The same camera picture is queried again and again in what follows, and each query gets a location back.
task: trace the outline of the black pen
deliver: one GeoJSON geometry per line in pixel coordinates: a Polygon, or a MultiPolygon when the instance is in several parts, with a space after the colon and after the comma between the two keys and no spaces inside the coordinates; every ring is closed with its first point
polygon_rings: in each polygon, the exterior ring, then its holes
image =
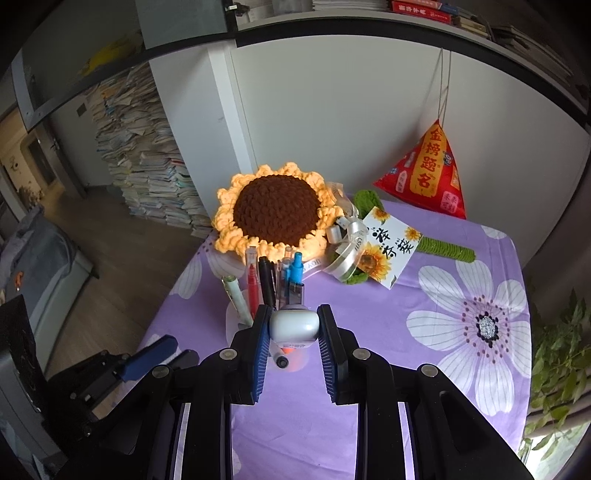
{"type": "Polygon", "coordinates": [[[267,257],[259,258],[259,278],[261,280],[262,301],[272,309],[275,308],[275,291],[271,275],[271,263],[267,257]]]}
{"type": "Polygon", "coordinates": [[[273,286],[275,287],[275,285],[277,285],[277,277],[275,276],[277,270],[275,269],[275,262],[269,262],[269,264],[271,265],[271,278],[273,280],[273,286]]]}

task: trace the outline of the purple tablecloth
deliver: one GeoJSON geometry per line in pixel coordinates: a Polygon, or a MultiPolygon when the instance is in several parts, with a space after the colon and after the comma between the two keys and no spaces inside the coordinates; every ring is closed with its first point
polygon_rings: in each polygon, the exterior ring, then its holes
{"type": "MultiPolygon", "coordinates": [[[[408,205],[386,202],[385,208],[429,237],[473,248],[478,260],[466,264],[417,253],[392,290],[371,280],[346,286],[317,273],[305,281],[306,306],[329,303],[340,327],[392,364],[438,365],[517,449],[530,391],[531,341],[513,242],[494,229],[408,205]]],[[[229,300],[218,278],[242,273],[243,265],[215,251],[208,239],[141,346],[168,333],[181,350],[194,349],[202,359],[227,347],[229,300]]],[[[290,367],[299,370],[282,371],[269,362],[260,402],[233,407],[237,480],[353,478],[356,407],[330,402],[317,343],[298,352],[290,367]]],[[[410,465],[408,429],[403,431],[410,465]]]]}

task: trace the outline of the blue handle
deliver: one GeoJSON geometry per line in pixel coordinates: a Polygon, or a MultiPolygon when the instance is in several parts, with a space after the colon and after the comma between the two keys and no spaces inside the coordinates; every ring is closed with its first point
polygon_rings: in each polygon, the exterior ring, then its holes
{"type": "Polygon", "coordinates": [[[161,364],[177,351],[178,342],[172,335],[164,335],[151,345],[142,348],[134,356],[129,357],[119,377],[124,382],[139,380],[156,365],[161,364]]]}

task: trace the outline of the book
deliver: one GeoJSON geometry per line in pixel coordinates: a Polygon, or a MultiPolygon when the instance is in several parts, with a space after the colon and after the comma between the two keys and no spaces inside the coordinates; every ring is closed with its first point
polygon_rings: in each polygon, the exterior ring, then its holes
{"type": "Polygon", "coordinates": [[[452,24],[452,16],[445,12],[435,10],[422,5],[410,4],[407,2],[392,1],[392,11],[397,14],[412,15],[414,17],[430,18],[437,22],[452,24]]]}
{"type": "Polygon", "coordinates": [[[569,76],[573,75],[573,72],[566,64],[566,62],[563,60],[563,58],[560,55],[558,55],[554,50],[552,50],[552,48],[550,48],[548,45],[540,44],[533,38],[524,34],[521,30],[516,29],[513,25],[495,26],[492,29],[495,35],[498,35],[499,37],[516,39],[520,41],[522,45],[526,46],[526,48],[535,47],[538,50],[541,50],[546,56],[551,58],[563,70],[565,70],[569,76]]]}
{"type": "Polygon", "coordinates": [[[470,20],[468,18],[463,17],[456,17],[453,19],[453,24],[457,27],[466,27],[471,28],[473,30],[480,30],[481,32],[488,34],[486,31],[486,27],[481,23],[475,22],[474,20],[470,20]]]}
{"type": "Polygon", "coordinates": [[[468,32],[474,33],[482,38],[490,38],[491,37],[488,33],[485,33],[482,30],[479,30],[477,28],[468,27],[467,25],[464,25],[464,26],[458,25],[458,27],[461,28],[462,30],[466,30],[468,32]]]}
{"type": "Polygon", "coordinates": [[[378,12],[388,11],[388,0],[313,0],[315,11],[354,8],[378,12]]]}
{"type": "Polygon", "coordinates": [[[531,47],[516,38],[498,38],[497,42],[509,50],[517,53],[517,55],[529,60],[532,64],[552,73],[556,78],[562,80],[566,85],[569,84],[569,78],[571,75],[566,70],[562,69],[556,62],[546,55],[541,50],[536,50],[535,47],[531,47]]]}
{"type": "Polygon", "coordinates": [[[406,0],[409,4],[421,5],[422,7],[432,8],[434,10],[441,10],[450,15],[459,15],[460,9],[449,4],[442,4],[433,0],[406,0]]]}
{"type": "Polygon", "coordinates": [[[97,151],[129,212],[207,236],[211,221],[174,140],[150,65],[91,87],[86,102],[97,126],[97,151]]]}

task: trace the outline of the stack of papers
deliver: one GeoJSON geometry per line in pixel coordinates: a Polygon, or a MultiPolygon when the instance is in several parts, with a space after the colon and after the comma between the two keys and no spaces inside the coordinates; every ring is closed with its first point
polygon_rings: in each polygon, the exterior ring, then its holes
{"type": "Polygon", "coordinates": [[[356,8],[360,10],[373,10],[387,12],[387,0],[313,0],[314,10],[334,10],[341,8],[356,8]]]}
{"type": "Polygon", "coordinates": [[[205,238],[211,220],[197,194],[146,62],[86,93],[97,150],[132,215],[205,238]]]}

